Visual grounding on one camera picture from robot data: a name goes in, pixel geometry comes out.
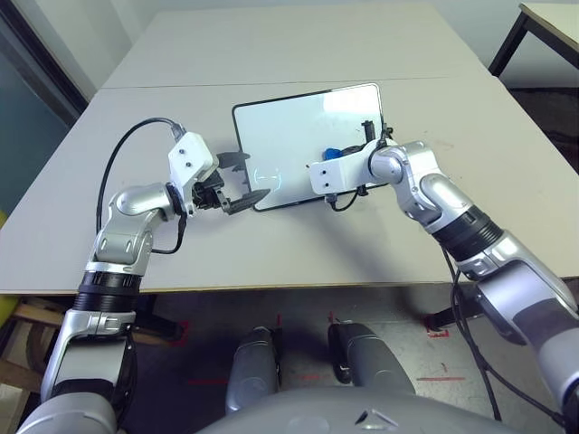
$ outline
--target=white table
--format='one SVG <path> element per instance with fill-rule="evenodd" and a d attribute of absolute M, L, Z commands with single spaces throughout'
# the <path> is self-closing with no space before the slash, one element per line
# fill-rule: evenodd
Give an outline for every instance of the white table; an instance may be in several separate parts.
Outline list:
<path fill-rule="evenodd" d="M 486 74 L 427 4 L 158 14 L 109 88 L 409 80 Z"/>
<path fill-rule="evenodd" d="M 521 3 L 520 8 L 550 33 L 579 51 L 579 5 Z"/>
<path fill-rule="evenodd" d="M 169 18 L 163 14 L 161 19 Z M 143 50 L 142 44 L 136 49 Z M 121 70 L 128 68 L 127 62 Z M 164 70 L 158 69 L 160 76 Z M 479 64 L 457 76 L 430 75 L 376 81 L 394 137 L 400 143 L 429 143 L 442 169 L 499 225 L 513 230 L 557 274 L 579 275 L 579 178 L 572 168 Z M 0 290 L 59 294 L 76 289 L 94 239 L 102 170 L 118 139 L 139 120 L 167 116 L 202 134 L 215 153 L 235 150 L 233 105 L 363 81 L 101 90 L 0 231 Z M 119 154 L 106 197 L 129 185 L 167 180 L 171 146 L 163 127 L 139 131 Z M 231 196 L 243 191 L 240 174 L 226 173 L 225 181 Z M 175 225 L 163 226 L 156 245 L 172 246 L 175 236 Z M 343 213 L 331 212 L 322 202 L 231 217 L 218 210 L 200 212 L 190 221 L 176 255 L 152 256 L 142 289 L 448 280 L 436 242 L 402 215 L 394 192 L 385 187 L 372 190 Z"/>

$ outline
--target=white bracket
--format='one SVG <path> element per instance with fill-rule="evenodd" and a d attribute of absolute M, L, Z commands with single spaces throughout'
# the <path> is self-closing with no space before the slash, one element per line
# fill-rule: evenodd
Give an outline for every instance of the white bracket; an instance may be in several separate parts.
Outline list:
<path fill-rule="evenodd" d="M 386 140 L 388 146 L 396 145 L 393 140 Z M 312 163 L 309 166 L 309 180 L 314 193 L 343 193 L 355 190 L 360 185 L 376 183 L 368 168 L 368 158 L 377 143 L 378 140 L 373 140 L 354 154 Z"/>
<path fill-rule="evenodd" d="M 185 133 L 169 152 L 171 184 L 177 190 L 181 205 L 189 217 L 195 214 L 193 185 L 207 179 L 217 165 L 217 159 L 203 138 L 196 133 Z"/>

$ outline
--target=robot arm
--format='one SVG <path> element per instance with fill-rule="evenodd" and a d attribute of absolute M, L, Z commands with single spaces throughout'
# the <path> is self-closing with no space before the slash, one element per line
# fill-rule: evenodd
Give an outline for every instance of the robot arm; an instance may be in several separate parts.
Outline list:
<path fill-rule="evenodd" d="M 72 309 L 67 311 L 41 387 L 41 405 L 19 433 L 115 433 L 132 398 L 136 354 L 131 331 L 153 233 L 179 216 L 180 236 L 198 210 L 250 208 L 269 190 L 231 201 L 217 167 L 239 165 L 241 153 L 212 156 L 202 137 L 179 131 L 169 152 L 170 182 L 130 187 L 109 202 Z"/>
<path fill-rule="evenodd" d="M 498 332 L 536 353 L 561 408 L 577 405 L 579 317 L 573 295 L 510 232 L 500 229 L 436 163 L 422 142 L 376 140 L 360 152 L 314 163 L 312 187 L 336 194 L 366 183 L 390 184 L 402 211 L 419 222 L 477 282 L 478 300 Z"/>

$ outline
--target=table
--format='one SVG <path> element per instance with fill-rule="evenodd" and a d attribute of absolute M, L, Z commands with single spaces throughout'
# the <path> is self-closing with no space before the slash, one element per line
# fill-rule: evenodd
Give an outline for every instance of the table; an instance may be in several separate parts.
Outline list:
<path fill-rule="evenodd" d="M 103 88 L 485 73 L 431 5 L 277 6 L 158 14 Z"/>
<path fill-rule="evenodd" d="M 569 63 L 579 68 L 579 5 L 521 3 L 521 13 L 489 66 L 499 76 L 517 47 L 531 32 Z"/>

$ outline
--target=black cable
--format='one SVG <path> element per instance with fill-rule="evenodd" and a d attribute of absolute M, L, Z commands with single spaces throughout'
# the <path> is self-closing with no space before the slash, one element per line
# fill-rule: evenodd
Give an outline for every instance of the black cable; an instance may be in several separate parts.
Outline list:
<path fill-rule="evenodd" d="M 110 154 L 109 161 L 107 162 L 107 166 L 105 167 L 105 171 L 102 175 L 102 180 L 100 181 L 99 197 L 97 198 L 97 211 L 96 211 L 97 234 L 99 234 L 100 229 L 102 228 L 102 202 L 103 202 L 103 197 L 105 194 L 105 189 L 107 188 L 107 181 L 109 180 L 110 169 L 112 168 L 112 165 L 115 161 L 115 158 L 117 157 L 117 154 L 119 153 L 119 150 L 122 148 L 122 146 L 125 144 L 127 139 L 135 131 L 137 131 L 141 127 L 144 127 L 145 125 L 154 124 L 154 123 L 168 124 L 171 127 L 171 132 L 173 133 L 173 137 L 175 138 L 175 141 L 178 141 L 185 133 L 185 129 L 183 127 L 181 127 L 179 124 L 177 124 L 175 121 L 173 121 L 169 118 L 148 118 L 148 119 L 142 120 L 139 123 L 137 123 L 136 125 L 134 125 L 133 127 L 131 127 L 131 129 L 125 133 L 125 135 L 119 140 L 119 142 L 117 143 L 117 145 L 113 149 L 112 153 Z M 177 226 L 176 246 L 171 250 L 153 249 L 152 250 L 153 253 L 160 253 L 160 254 L 168 255 L 171 253 L 175 253 L 181 247 L 181 243 L 183 241 L 183 235 L 185 233 L 186 214 L 182 211 L 179 212 L 178 210 L 177 210 L 177 213 L 180 214 L 180 218 L 179 218 L 179 223 Z"/>
<path fill-rule="evenodd" d="M 451 272 L 452 284 L 454 286 L 454 280 L 456 279 L 456 272 L 454 271 L 454 267 L 452 266 L 451 257 L 449 256 L 449 252 L 446 251 L 446 249 L 444 249 L 443 247 L 441 247 L 441 249 L 442 249 L 442 255 L 444 256 L 444 260 L 446 260 L 446 266 L 449 268 L 449 271 Z"/>
<path fill-rule="evenodd" d="M 177 243 L 175 247 L 171 250 L 152 249 L 151 251 L 160 255 L 172 255 L 173 253 L 176 253 L 181 248 L 181 244 L 183 243 L 183 236 L 185 234 L 186 226 L 187 214 L 185 212 L 181 212 L 181 215 L 179 216 L 179 223 L 177 224 Z"/>
<path fill-rule="evenodd" d="M 448 258 L 448 253 L 446 252 L 446 250 L 442 250 L 442 251 L 444 253 L 446 253 L 445 258 Z M 447 264 L 449 265 L 449 270 L 451 271 L 451 274 L 453 274 L 455 271 L 454 271 L 454 267 L 452 266 L 452 264 L 450 262 L 450 258 L 449 258 Z M 452 279 L 452 290 L 451 290 L 452 313 L 454 314 L 457 328 L 459 329 L 460 334 L 462 335 L 462 337 L 466 341 L 467 345 L 469 346 L 469 349 L 472 352 L 472 356 L 475 359 L 475 363 L 479 367 L 480 373 L 483 376 L 483 382 L 485 383 L 485 388 L 487 388 L 487 393 L 489 394 L 489 400 L 490 400 L 490 404 L 493 408 L 493 414 L 495 415 L 495 419 L 500 420 L 500 419 L 497 419 L 497 416 L 500 418 L 500 412 L 498 411 L 497 401 L 496 401 L 496 398 L 494 395 L 494 391 L 492 391 L 492 386 L 489 382 L 487 373 L 490 373 L 491 375 L 493 375 L 501 384 L 503 384 L 511 392 L 515 393 L 515 395 L 517 395 L 519 398 L 521 398 L 522 400 L 535 406 L 537 409 L 541 410 L 542 412 L 544 412 L 544 414 L 549 416 L 551 418 L 551 420 L 554 421 L 557 425 L 564 428 L 565 427 L 565 418 L 563 417 L 562 414 L 548 409 L 547 406 L 545 406 L 544 404 L 540 403 L 539 401 L 528 396 L 526 393 L 522 392 L 519 388 L 517 388 L 515 385 L 513 385 L 511 382 L 509 382 L 507 379 L 505 379 L 502 375 L 500 375 L 490 365 L 490 363 L 487 362 L 487 359 L 484 358 L 484 356 L 482 355 L 482 353 L 479 350 L 479 347 L 477 346 L 476 342 L 474 341 L 472 334 L 470 333 L 470 327 L 469 327 L 468 321 L 462 313 L 462 305 L 463 305 L 464 300 L 462 298 L 463 294 L 462 294 L 461 289 L 460 289 L 459 278 L 460 278 L 460 271 L 458 270 L 458 271 L 456 271 L 456 274 L 454 274 L 454 278 Z"/>
<path fill-rule="evenodd" d="M 487 390 L 487 395 L 489 396 L 490 407 L 492 408 L 492 414 L 495 420 L 502 421 L 502 417 L 500 415 L 500 410 L 498 409 L 497 398 L 495 396 L 495 392 L 492 390 L 492 385 L 490 384 L 489 376 L 487 375 L 486 369 L 486 361 L 483 362 L 479 357 L 479 348 L 476 346 L 472 338 L 470 337 L 470 330 L 468 329 L 469 325 L 466 321 L 466 318 L 462 315 L 462 303 L 460 302 L 460 295 L 459 295 L 459 282 L 460 278 L 460 271 L 454 274 L 454 279 L 452 280 L 452 291 L 451 291 L 451 308 L 452 314 L 454 315 L 454 319 L 456 321 L 457 327 L 459 328 L 460 334 L 467 342 L 470 352 L 474 357 L 475 363 L 477 368 L 479 368 L 480 376 L 482 377 L 482 382 L 485 385 L 485 389 Z"/>
<path fill-rule="evenodd" d="M 348 202 L 348 204 L 346 206 L 343 206 L 342 208 L 336 207 L 335 202 L 331 202 L 330 206 L 332 207 L 332 210 L 334 210 L 336 212 L 343 212 L 343 211 L 347 210 L 350 206 L 352 206 L 352 204 L 354 203 L 354 201 L 356 200 L 357 197 L 358 197 L 358 192 L 355 192 L 354 195 L 352 196 L 352 199 L 350 200 L 350 202 Z"/>

